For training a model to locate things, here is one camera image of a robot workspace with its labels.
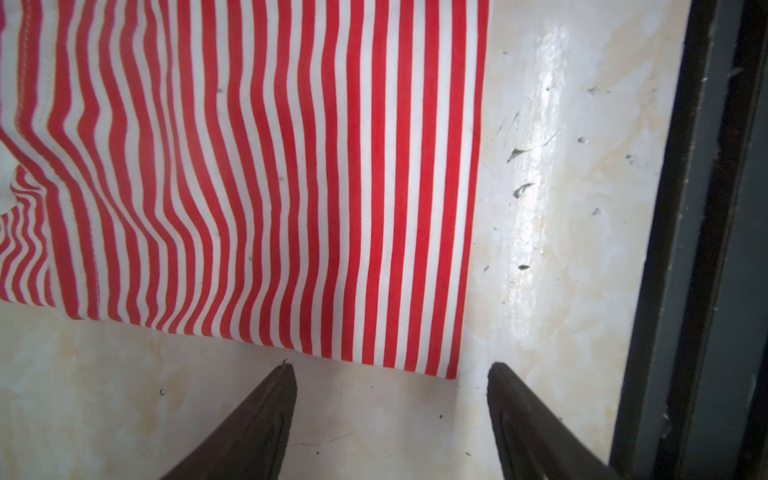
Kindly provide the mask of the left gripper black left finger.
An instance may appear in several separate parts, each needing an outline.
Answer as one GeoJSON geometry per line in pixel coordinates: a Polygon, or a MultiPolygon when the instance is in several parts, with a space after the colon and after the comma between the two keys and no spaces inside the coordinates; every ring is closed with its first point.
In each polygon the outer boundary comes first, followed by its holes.
{"type": "Polygon", "coordinates": [[[276,479],[297,400],[294,368],[277,366],[166,479],[276,479]]]}

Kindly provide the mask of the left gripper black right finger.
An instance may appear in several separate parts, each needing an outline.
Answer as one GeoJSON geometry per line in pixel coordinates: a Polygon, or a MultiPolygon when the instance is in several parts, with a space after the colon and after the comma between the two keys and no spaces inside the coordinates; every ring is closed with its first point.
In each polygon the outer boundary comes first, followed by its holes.
{"type": "Polygon", "coordinates": [[[487,401],[506,479],[618,479],[504,363],[488,373],[487,401]]]}

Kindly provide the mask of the red white striped tank top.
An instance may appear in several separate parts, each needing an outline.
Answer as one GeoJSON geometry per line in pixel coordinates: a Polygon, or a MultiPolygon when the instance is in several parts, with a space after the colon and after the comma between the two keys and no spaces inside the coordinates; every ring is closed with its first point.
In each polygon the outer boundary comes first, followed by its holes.
{"type": "Polygon", "coordinates": [[[453,379],[487,1],[5,1],[1,297],[453,379]]]}

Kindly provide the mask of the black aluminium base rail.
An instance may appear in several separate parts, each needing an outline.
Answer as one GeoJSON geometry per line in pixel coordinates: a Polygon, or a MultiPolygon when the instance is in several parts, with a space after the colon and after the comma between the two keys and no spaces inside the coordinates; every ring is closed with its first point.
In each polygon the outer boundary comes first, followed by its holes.
{"type": "Polygon", "coordinates": [[[767,475],[767,5],[695,1],[609,463],[767,475]]]}

